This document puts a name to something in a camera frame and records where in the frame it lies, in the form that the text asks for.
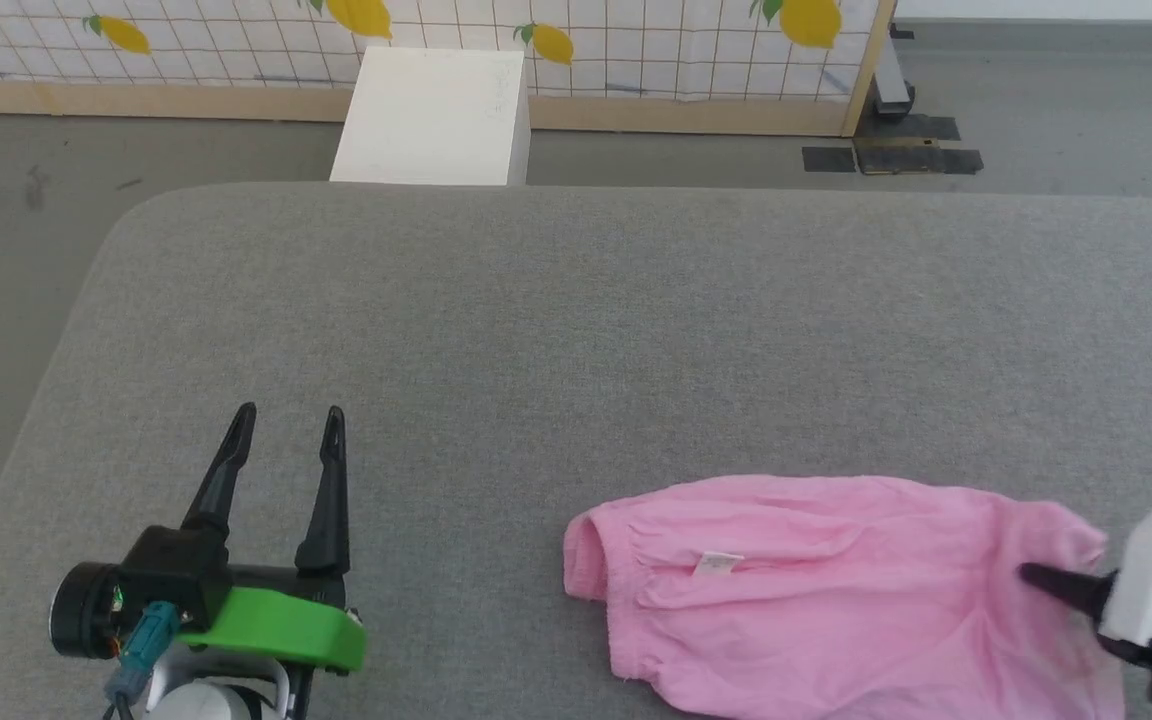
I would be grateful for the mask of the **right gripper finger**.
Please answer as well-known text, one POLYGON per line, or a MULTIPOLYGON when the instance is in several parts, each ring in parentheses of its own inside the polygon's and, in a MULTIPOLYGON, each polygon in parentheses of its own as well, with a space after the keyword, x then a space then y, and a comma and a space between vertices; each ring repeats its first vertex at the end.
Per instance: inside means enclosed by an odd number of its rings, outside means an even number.
POLYGON ((1020 566, 1020 579, 1036 588, 1071 611, 1078 611, 1087 617, 1102 617, 1106 602, 1114 589, 1115 571, 1096 577, 1096 575, 1069 571, 1041 562, 1024 562, 1020 566))
POLYGON ((1112 638, 1105 628, 1100 628, 1098 629, 1098 643, 1115 659, 1152 670, 1152 638, 1149 638, 1144 644, 1134 644, 1130 641, 1112 638))

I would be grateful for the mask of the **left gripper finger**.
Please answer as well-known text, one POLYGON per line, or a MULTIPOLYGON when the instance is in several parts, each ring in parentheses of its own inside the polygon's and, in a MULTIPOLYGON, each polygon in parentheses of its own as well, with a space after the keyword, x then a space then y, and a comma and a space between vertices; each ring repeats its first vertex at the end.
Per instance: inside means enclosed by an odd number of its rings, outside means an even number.
POLYGON ((180 528, 210 528, 221 536, 228 536, 234 492, 238 473, 250 456, 256 416, 255 402, 238 406, 180 528))
POLYGON ((329 406, 321 437, 323 467, 306 536, 294 556, 300 577, 343 577, 351 569, 346 416, 329 406))

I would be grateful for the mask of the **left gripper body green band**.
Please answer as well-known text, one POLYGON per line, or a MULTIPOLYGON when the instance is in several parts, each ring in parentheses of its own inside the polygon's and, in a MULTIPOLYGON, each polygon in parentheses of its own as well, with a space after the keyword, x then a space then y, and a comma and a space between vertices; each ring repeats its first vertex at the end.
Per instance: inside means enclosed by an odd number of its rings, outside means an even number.
POLYGON ((238 584, 223 537, 210 528, 147 528, 122 560, 122 598, 137 616, 122 664, 136 670, 150 670, 175 642, 333 673, 364 666, 365 629, 343 607, 238 584))

